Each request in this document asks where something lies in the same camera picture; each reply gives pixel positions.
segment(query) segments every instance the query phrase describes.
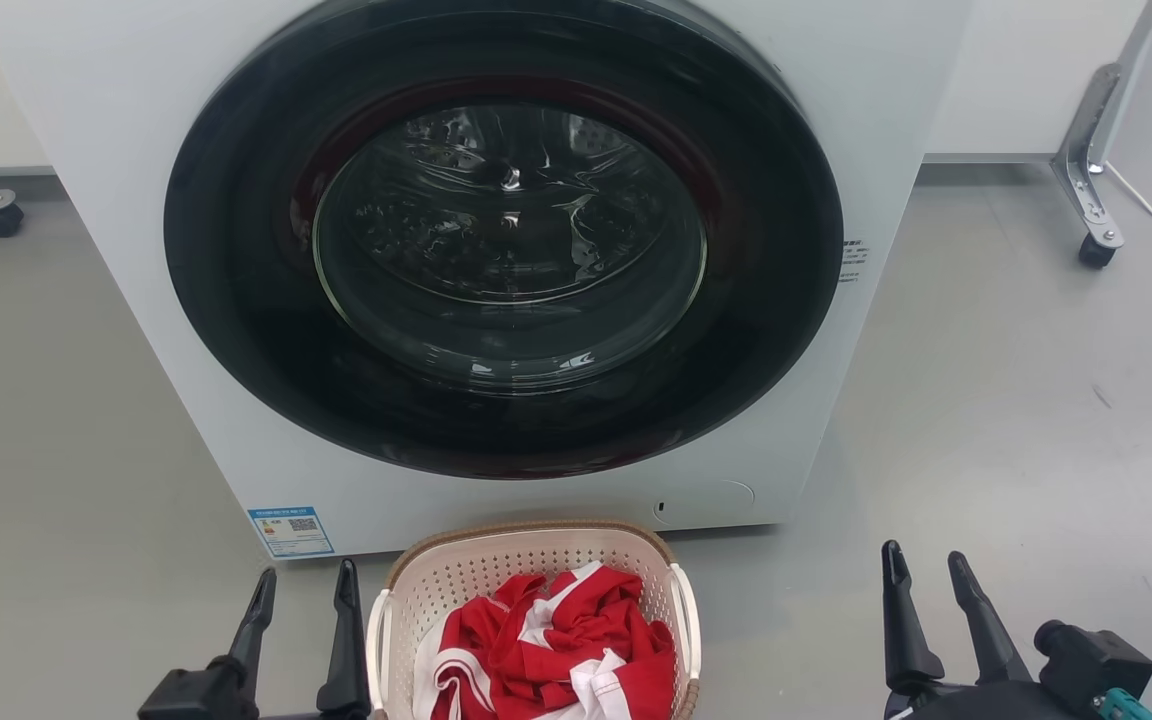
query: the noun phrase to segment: caster wheel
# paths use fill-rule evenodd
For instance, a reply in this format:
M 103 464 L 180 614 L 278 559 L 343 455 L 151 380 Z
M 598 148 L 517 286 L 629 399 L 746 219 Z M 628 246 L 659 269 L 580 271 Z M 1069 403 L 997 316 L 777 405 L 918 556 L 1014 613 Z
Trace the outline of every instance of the caster wheel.
M 1092 233 L 1087 233 L 1087 236 L 1083 238 L 1083 247 L 1078 249 L 1078 262 L 1087 265 L 1089 268 L 1100 270 L 1111 264 L 1115 250 L 1114 247 L 1098 245 Z
M 0 237 L 12 237 L 20 229 L 20 220 L 24 219 L 24 211 L 15 202 L 5 209 L 0 209 Z

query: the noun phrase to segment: black door rim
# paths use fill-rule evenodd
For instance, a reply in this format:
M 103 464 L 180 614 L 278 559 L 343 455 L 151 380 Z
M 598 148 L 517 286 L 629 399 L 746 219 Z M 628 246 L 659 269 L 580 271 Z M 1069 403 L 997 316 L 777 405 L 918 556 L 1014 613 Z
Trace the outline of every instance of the black door rim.
M 266 406 L 394 464 L 493 479 L 591 473 L 719 427 L 806 350 L 838 286 L 842 210 L 780 79 L 713 20 L 616 0 L 343 0 L 294 20 L 220 88 L 166 194 L 175 291 Z M 579 113 L 684 181 L 708 263 L 642 355 L 544 395 L 483 395 L 361 341 L 317 283 L 305 218 L 353 152 L 467 103 Z

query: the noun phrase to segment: red cloth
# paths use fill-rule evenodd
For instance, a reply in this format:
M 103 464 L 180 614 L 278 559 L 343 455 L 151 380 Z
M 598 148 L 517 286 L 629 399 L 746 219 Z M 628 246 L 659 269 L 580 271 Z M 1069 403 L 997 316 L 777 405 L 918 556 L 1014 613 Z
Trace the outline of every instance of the red cloth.
M 544 585 L 518 575 L 430 630 L 417 719 L 669 719 L 673 638 L 641 614 L 643 579 L 594 562 Z

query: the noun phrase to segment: washing machine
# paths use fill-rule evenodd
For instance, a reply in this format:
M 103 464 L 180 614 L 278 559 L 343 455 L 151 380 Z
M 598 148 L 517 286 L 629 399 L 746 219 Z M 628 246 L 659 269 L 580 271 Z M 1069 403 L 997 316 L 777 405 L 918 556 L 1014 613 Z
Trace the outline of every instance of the washing machine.
M 788 520 L 969 13 L 0 0 L 0 63 L 291 559 Z

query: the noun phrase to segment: laundry basket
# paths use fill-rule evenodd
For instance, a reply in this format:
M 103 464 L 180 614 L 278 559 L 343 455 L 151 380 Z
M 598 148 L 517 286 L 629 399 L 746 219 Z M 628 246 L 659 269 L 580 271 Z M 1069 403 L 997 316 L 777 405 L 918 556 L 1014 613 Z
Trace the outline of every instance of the laundry basket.
M 687 574 L 650 530 L 604 520 L 516 523 L 444 533 L 399 558 L 367 620 L 367 682 L 378 720 L 412 720 L 416 647 L 445 614 L 521 574 L 553 579 L 594 560 L 643 578 L 641 609 L 675 639 L 672 717 L 700 691 L 700 621 Z

